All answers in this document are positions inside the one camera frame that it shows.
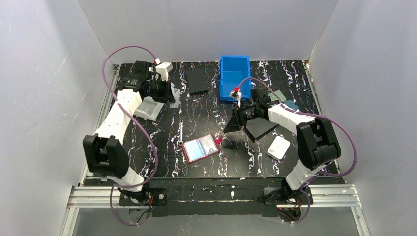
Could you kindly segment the red card holder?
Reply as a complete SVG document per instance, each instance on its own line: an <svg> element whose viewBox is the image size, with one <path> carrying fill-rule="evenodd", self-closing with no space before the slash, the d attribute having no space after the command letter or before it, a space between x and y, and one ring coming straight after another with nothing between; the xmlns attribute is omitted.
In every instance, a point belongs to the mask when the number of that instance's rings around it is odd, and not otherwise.
<svg viewBox="0 0 417 236"><path fill-rule="evenodd" d="M220 152L220 143L224 135L216 138L213 134L207 134L197 139L183 143L182 149L188 164L213 156Z"/></svg>

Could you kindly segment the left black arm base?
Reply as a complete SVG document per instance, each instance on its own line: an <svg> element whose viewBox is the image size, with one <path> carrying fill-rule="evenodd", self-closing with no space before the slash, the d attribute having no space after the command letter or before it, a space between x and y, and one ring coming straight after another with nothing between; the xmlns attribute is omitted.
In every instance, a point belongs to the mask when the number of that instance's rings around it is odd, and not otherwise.
<svg viewBox="0 0 417 236"><path fill-rule="evenodd" d="M143 188L140 192L121 190L119 205L121 206L165 206L167 203L167 189Z"/></svg>

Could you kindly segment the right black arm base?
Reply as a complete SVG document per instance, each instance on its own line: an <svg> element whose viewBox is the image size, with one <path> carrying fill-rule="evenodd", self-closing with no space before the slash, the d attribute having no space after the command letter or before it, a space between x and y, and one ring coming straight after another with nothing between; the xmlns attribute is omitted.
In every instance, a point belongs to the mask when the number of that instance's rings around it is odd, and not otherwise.
<svg viewBox="0 0 417 236"><path fill-rule="evenodd" d="M287 187L266 187L257 201L265 205L285 205L285 207L278 208L278 216L281 221L289 224L301 222L313 204L308 187L301 190L291 190Z"/></svg>

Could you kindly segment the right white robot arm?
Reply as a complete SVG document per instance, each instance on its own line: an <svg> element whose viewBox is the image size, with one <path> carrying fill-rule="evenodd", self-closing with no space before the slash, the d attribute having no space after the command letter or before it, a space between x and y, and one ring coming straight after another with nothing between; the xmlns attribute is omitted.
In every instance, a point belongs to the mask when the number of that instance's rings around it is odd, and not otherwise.
<svg viewBox="0 0 417 236"><path fill-rule="evenodd" d="M301 115L272 100L266 88L251 91L252 103L237 105L224 133L242 130L250 120L276 123L297 137L298 157L293 170L282 180L282 196L300 191L309 179L341 156L341 148L330 120Z"/></svg>

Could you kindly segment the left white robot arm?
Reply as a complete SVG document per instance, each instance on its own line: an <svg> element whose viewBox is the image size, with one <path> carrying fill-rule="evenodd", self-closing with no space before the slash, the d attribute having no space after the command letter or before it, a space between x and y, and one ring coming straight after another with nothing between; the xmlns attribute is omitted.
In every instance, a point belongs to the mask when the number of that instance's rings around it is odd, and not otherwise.
<svg viewBox="0 0 417 236"><path fill-rule="evenodd" d="M93 135L83 139L88 170L114 181L119 189L138 193L145 178L130 167L127 151L122 143L133 115L144 99L157 103L174 103L169 62L158 65L136 61L130 74L120 81L116 100L104 122Z"/></svg>

